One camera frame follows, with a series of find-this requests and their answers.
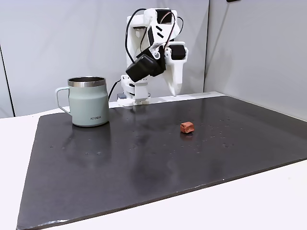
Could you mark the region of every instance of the mug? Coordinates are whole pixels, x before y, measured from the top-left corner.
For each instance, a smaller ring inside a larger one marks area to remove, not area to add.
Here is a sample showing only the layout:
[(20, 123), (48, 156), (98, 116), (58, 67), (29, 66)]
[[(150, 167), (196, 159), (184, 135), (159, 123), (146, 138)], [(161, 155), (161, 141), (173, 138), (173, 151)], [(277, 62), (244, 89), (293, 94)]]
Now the mug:
[[(58, 93), (68, 90), (70, 112), (59, 105)], [(94, 127), (109, 121), (109, 102), (106, 79), (77, 77), (68, 79), (68, 87), (57, 88), (58, 107), (72, 116), (72, 123), (81, 127)]]

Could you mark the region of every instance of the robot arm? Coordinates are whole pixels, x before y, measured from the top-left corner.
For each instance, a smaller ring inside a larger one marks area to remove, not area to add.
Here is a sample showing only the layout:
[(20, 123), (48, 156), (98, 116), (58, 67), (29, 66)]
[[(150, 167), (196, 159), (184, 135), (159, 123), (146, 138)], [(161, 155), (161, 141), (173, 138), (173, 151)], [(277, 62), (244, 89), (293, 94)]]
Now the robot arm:
[(132, 59), (127, 54), (127, 75), (121, 78), (124, 94), (136, 103), (146, 101), (149, 79), (164, 73), (169, 90), (177, 96), (182, 86), (183, 64), (189, 52), (184, 42), (174, 41), (180, 33), (177, 12), (147, 9), (132, 20), (128, 17), (128, 21), (127, 50)]

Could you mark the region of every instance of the stainless steel rim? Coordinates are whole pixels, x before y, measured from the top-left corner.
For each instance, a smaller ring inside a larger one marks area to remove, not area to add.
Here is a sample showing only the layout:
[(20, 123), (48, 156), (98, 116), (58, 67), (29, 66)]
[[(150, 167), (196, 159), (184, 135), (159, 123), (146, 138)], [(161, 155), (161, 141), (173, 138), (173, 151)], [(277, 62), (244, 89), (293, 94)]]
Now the stainless steel rim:
[(95, 87), (95, 86), (106, 85), (106, 79), (102, 77), (92, 77), (92, 76), (70, 78), (68, 79), (68, 85), (79, 88)]

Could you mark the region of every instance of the black mat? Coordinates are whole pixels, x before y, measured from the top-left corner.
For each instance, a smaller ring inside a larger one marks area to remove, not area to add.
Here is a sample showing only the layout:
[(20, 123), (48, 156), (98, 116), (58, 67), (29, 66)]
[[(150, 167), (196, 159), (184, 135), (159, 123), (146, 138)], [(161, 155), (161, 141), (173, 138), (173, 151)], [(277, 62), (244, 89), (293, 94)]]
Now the black mat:
[[(17, 229), (96, 217), (307, 157), (306, 122), (227, 96), (110, 114), (95, 128), (73, 126), (64, 113), (39, 119)], [(186, 121), (193, 135), (180, 133)]]

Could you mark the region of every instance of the red block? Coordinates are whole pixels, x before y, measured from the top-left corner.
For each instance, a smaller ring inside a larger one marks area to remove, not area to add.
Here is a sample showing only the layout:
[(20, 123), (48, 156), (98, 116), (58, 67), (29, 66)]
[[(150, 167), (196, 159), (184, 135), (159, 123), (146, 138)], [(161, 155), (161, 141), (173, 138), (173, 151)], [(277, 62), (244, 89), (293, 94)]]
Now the red block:
[(193, 132), (194, 130), (195, 130), (194, 125), (190, 121), (182, 123), (180, 125), (180, 131), (183, 133), (190, 133), (190, 132)]

